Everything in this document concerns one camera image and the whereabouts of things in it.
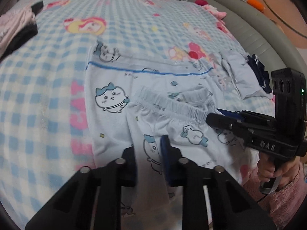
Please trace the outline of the person's right hand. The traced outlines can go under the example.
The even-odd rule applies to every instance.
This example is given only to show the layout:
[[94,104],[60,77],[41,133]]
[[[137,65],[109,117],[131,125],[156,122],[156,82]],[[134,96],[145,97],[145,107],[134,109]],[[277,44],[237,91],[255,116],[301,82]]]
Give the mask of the person's right hand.
[[281,165],[278,169],[274,166],[270,157],[263,153],[259,153],[258,178],[262,182],[269,182],[271,178],[281,177],[278,188],[283,188],[291,183],[300,170],[300,157],[295,157],[290,161]]

